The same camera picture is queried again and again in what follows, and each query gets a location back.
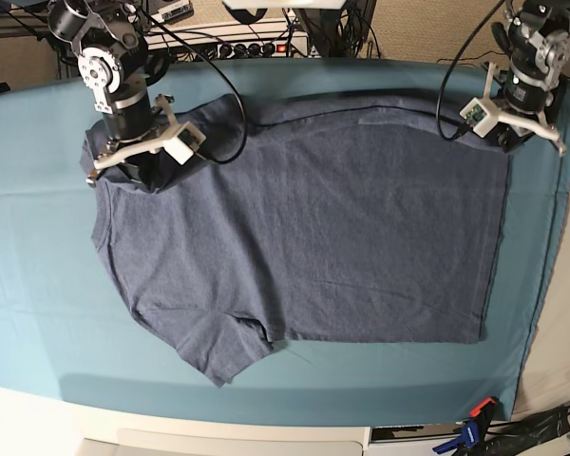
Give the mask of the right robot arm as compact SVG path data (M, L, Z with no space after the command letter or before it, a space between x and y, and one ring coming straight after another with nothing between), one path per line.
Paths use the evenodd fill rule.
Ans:
M173 98L150 100L148 88L169 68L165 53L148 50L148 25L137 1L50 1L47 24L70 44L94 108L103 116L107 142L88 181L111 167L149 192L159 183L157 155L177 137Z

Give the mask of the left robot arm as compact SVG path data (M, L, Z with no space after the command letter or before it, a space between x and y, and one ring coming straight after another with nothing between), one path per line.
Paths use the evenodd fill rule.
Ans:
M556 104L563 95L562 71L570 58L570 1L504 3L505 22L492 25L493 36L508 59L499 74L491 63L483 119L473 128L505 152L532 136L550 141L562 156L566 146L555 126Z

